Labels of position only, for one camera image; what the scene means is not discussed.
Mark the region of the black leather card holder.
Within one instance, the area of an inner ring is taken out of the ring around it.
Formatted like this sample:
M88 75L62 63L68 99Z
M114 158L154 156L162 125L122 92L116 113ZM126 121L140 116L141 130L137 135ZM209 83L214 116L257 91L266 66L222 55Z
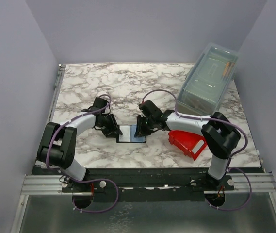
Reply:
M117 143L146 143L146 137L135 137L136 125L120 125L122 134L119 134L116 138Z

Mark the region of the red plastic bin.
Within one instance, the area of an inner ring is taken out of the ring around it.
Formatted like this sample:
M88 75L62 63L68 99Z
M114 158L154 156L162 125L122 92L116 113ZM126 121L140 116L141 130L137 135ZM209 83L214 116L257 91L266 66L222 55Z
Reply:
M207 146L203 136L185 131L170 131L168 141L171 145L179 148L185 156L194 161Z

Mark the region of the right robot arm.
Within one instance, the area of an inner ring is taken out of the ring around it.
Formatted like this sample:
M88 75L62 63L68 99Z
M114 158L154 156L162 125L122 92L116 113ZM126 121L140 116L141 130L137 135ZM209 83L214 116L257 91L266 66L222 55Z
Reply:
M231 161L232 151L241 135L232 123L220 112L211 116L181 115L173 110L147 113L137 116L135 137L149 136L158 130L183 131L204 137L212 153L211 164L206 175L206 186L217 190L223 185L223 177Z

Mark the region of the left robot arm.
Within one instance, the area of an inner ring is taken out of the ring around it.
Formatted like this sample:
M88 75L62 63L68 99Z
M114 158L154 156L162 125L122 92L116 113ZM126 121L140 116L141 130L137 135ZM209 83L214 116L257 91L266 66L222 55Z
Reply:
M123 134L113 114L96 108L84 110L65 123L49 122L36 156L48 168L56 166L72 178L74 187L80 192L89 188L90 180L86 177L87 169L75 159L76 141L78 135L92 128L100 130L107 138L117 138Z

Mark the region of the clear plastic storage box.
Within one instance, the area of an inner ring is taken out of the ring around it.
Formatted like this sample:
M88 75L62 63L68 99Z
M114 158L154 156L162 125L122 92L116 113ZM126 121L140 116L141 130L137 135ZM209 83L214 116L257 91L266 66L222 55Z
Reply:
M239 53L209 43L191 68L177 96L177 111L205 116L219 109L235 72Z

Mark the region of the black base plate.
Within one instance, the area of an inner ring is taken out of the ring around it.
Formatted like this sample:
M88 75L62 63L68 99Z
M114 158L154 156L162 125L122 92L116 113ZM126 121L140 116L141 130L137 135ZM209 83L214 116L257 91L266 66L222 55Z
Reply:
M204 201L209 194L265 192L270 175L261 168L232 170L219 182L207 182L206 168L92 168L89 184L78 183L38 166L26 177L23 191L33 195L93 196L96 202Z

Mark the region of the aluminium mounting rail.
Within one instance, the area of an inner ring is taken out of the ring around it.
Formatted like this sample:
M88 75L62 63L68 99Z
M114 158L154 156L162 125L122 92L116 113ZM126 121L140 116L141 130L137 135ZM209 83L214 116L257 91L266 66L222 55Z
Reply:
M204 194L214 194L222 187L228 193L270 193L276 192L276 182L271 173L233 173L226 175L217 188L206 187L201 178L190 178L186 184L130 184L120 183L117 185L121 192L126 190L173 190L189 189L193 192L204 192ZM24 179L21 189L22 195L89 195L91 193L90 185L65 181L60 176L50 175L29 175Z

